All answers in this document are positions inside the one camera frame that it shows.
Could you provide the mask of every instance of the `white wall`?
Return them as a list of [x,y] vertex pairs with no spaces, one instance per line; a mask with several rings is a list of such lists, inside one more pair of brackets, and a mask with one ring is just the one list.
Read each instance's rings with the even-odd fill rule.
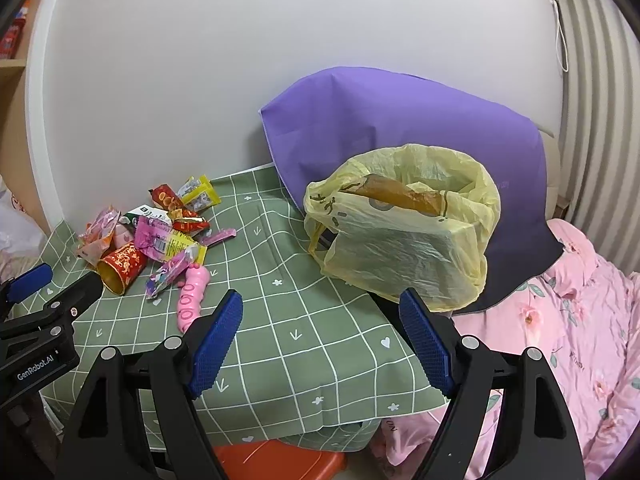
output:
[[58,0],[44,125],[79,230],[162,182],[270,160],[258,109],[308,73],[375,66],[501,102],[558,132],[548,0]]

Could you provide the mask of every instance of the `white cable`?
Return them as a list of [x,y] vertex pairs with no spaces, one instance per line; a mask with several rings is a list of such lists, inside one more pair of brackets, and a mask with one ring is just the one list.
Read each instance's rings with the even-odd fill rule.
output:
[[[554,14],[556,16],[556,59],[563,72],[569,72],[569,52],[566,47],[566,39],[564,38],[564,30],[562,30],[562,24],[560,22],[560,9],[558,8],[558,0],[551,0],[551,5],[554,8]],[[558,40],[562,39],[561,47],[559,48]],[[566,61],[566,67],[562,62],[562,54],[564,54],[564,60]]]

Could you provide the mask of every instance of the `pink caterpillar toy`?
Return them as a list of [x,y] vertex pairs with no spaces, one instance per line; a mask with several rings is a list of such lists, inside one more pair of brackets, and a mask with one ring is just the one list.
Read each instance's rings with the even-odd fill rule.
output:
[[187,332],[191,323],[200,317],[200,302],[210,279],[209,271],[200,264],[190,264],[186,276],[186,284],[178,298],[178,329],[183,334]]

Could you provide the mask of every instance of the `green checkered tablecloth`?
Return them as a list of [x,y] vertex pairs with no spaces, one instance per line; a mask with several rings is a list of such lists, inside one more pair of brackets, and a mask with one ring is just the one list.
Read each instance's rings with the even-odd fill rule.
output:
[[[213,228],[238,236],[207,251],[211,274],[203,314],[228,288],[244,302],[244,317],[216,383],[195,401],[215,445],[280,438],[303,447],[358,450],[380,418],[435,408],[445,399],[431,388],[402,338],[362,290],[323,276],[306,252],[302,216],[274,168],[213,181],[222,204],[205,213]],[[53,282],[18,311],[40,309],[89,270],[72,250],[66,223],[52,234],[42,260]],[[178,335],[178,290],[145,300],[149,263],[123,297],[106,288],[74,323],[76,370],[43,389],[62,419],[68,417],[94,359],[106,345],[123,353],[149,350]],[[150,446],[162,449],[151,392],[141,392]]]

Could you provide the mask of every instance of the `white arrow print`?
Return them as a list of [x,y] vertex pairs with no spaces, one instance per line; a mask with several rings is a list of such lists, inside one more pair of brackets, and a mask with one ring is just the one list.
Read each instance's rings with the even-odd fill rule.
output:
[[216,381],[216,386],[218,387],[218,391],[220,393],[224,392],[229,387],[228,384],[225,386],[225,378],[222,378],[220,382]]

